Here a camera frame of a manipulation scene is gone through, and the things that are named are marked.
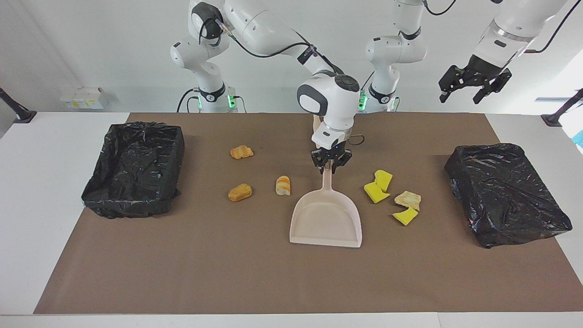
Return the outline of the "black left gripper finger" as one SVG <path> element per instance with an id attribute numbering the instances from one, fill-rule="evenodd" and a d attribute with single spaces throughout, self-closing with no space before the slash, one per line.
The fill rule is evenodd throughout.
<path id="1" fill-rule="evenodd" d="M 454 91 L 468 87 L 472 79 L 472 70 L 452 65 L 439 80 L 441 91 L 440 102 L 445 103 Z"/>
<path id="2" fill-rule="evenodd" d="M 510 69 L 504 69 L 499 75 L 489 78 L 483 75 L 479 75 L 477 78 L 479 81 L 479 86 L 482 88 L 473 96 L 474 104 L 479 104 L 484 97 L 489 96 L 491 93 L 501 92 L 502 88 L 508 83 L 512 73 Z"/>

